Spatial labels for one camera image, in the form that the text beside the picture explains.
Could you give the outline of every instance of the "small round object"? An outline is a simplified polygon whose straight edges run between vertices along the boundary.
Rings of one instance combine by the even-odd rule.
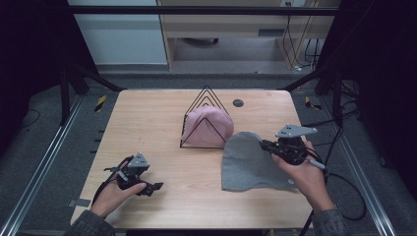
[[[243,104],[244,104],[243,100],[241,100],[241,99],[234,99],[233,100],[233,105],[236,106],[236,107],[242,107]]]

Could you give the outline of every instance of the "human hand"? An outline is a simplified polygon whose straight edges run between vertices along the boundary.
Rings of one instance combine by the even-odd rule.
[[[313,149],[311,142],[305,142],[305,145],[307,148]],[[314,213],[334,208],[321,169],[307,160],[300,165],[290,165],[275,154],[271,156],[276,165],[291,177],[298,190],[312,206]]]
[[[121,190],[117,185],[116,177],[117,173],[98,195],[89,211],[102,218],[105,218],[109,213],[113,212],[113,210],[118,208],[128,198],[136,195],[147,186],[146,183],[139,183],[130,187],[129,189]]]

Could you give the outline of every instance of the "black wire frame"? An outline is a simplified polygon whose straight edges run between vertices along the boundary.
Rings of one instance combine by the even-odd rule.
[[[211,89],[210,86],[204,86],[203,89],[200,91],[200,93],[197,95],[196,99],[193,101],[193,103],[191,103],[190,107],[188,108],[188,110],[186,111],[186,113],[184,114],[184,120],[183,120],[183,128],[182,128],[182,132],[181,132],[181,137],[184,135],[184,131],[185,131],[185,122],[187,120],[188,115],[190,114],[190,112],[192,112],[193,110],[199,108],[199,107],[203,107],[205,105],[211,105],[217,108],[220,108],[222,110],[224,110],[227,114],[229,114],[226,110],[226,108],[223,106],[223,104],[221,103],[220,99],[218,99],[217,95],[215,95],[214,91]],[[185,143],[187,142],[187,140],[191,137],[191,135],[193,135],[193,133],[197,130],[197,128],[203,123],[203,121],[208,122],[213,128],[214,130],[217,132],[217,134],[219,135],[220,138],[222,138],[224,140],[224,143],[226,143],[226,139],[221,136],[221,134],[217,131],[217,129],[215,129],[214,125],[211,123],[211,121],[208,118],[203,118],[198,124],[197,126],[193,129],[193,131],[191,131],[191,133],[184,139],[181,139],[180,142],[180,148],[215,148],[215,149],[223,149],[223,147],[198,147],[198,146],[185,146]]]

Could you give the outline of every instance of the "pink hat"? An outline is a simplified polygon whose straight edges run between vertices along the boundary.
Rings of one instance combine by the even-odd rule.
[[[233,130],[233,120],[224,110],[205,105],[187,115],[181,141],[199,147],[224,148]]]

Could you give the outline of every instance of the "gray sleeve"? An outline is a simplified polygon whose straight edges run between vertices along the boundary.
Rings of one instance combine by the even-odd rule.
[[[347,236],[350,230],[338,209],[330,209],[313,215],[313,226],[316,235]]]
[[[64,235],[113,236],[115,235],[115,230],[103,218],[89,210],[85,210]]]

